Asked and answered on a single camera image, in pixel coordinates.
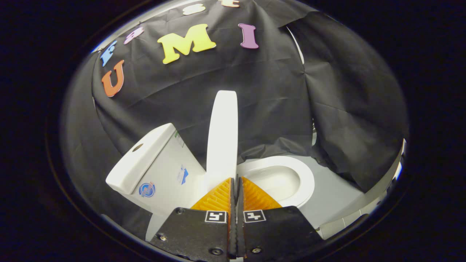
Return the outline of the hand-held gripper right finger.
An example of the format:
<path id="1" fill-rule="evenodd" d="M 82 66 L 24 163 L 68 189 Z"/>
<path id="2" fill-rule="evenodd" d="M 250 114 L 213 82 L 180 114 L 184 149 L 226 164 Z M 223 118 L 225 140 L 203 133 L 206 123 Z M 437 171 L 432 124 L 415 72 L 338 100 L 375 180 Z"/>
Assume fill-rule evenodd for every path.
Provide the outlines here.
<path id="1" fill-rule="evenodd" d="M 296 206 L 281 207 L 243 177 L 237 208 L 236 256 L 244 261 L 289 261 L 324 241 Z"/>

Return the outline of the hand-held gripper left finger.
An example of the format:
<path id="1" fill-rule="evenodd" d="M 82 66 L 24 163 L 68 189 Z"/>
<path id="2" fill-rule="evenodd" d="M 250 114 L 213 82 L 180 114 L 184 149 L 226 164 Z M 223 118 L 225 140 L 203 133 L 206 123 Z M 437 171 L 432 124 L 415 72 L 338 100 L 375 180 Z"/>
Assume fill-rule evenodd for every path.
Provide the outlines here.
<path id="1" fill-rule="evenodd" d="M 190 261 L 234 258 L 234 179 L 228 178 L 191 209 L 173 209 L 150 244 Z"/>

